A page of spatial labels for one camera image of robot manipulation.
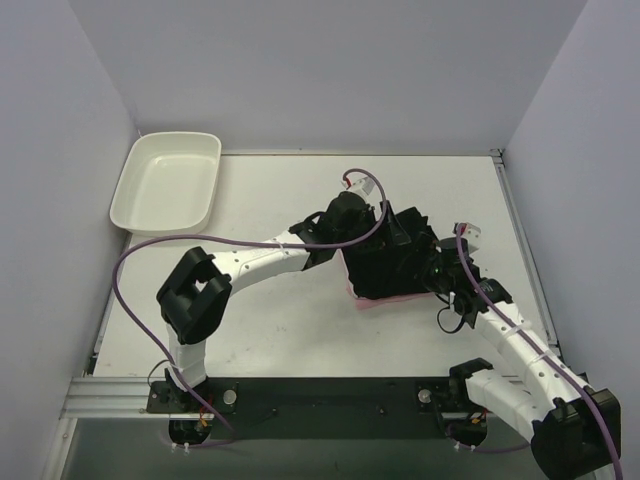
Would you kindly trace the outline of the white plastic bin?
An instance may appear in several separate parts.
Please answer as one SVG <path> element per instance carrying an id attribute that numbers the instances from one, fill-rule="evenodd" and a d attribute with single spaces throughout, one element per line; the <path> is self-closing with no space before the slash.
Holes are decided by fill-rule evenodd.
<path id="1" fill-rule="evenodd" d="M 134 235 L 195 234 L 209 223 L 222 144 L 201 132 L 157 132 L 132 146 L 110 220 Z"/>

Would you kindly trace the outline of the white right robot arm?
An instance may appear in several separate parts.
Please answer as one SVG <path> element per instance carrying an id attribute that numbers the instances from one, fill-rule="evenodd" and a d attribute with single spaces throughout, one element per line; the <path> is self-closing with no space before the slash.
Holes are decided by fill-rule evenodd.
<path id="1" fill-rule="evenodd" d="M 481 359 L 451 370 L 463 398 L 484 407 L 525 439 L 550 479 L 576 479 L 607 465 L 622 478 L 621 407 L 596 391 L 536 334 L 509 292 L 484 278 L 456 235 L 427 250 L 425 288 L 448 295 L 454 311 L 520 379 L 515 387 Z"/>

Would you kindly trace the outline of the black t shirt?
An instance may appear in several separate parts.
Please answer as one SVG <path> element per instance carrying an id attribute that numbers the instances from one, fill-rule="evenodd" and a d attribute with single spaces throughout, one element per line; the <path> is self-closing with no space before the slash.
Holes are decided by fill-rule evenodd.
<path id="1" fill-rule="evenodd" d="M 373 236 L 342 251 L 355 296 L 383 300 L 426 294 L 424 271 L 436 243 L 429 219 L 417 208 L 389 210 Z"/>

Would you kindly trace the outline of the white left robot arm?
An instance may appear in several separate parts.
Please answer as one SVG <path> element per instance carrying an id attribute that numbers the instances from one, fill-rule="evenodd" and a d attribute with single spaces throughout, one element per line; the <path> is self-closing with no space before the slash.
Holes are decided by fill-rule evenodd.
<path id="1" fill-rule="evenodd" d="M 331 260 L 339 249 L 378 251 L 405 242 L 390 202 L 379 218 L 362 194 L 342 192 L 316 212 L 269 239 L 266 246 L 208 254 L 188 250 L 159 289 L 156 299 L 167 324 L 173 384 L 169 398 L 183 411 L 204 402 L 206 340 L 221 324 L 230 297 L 284 273 Z"/>

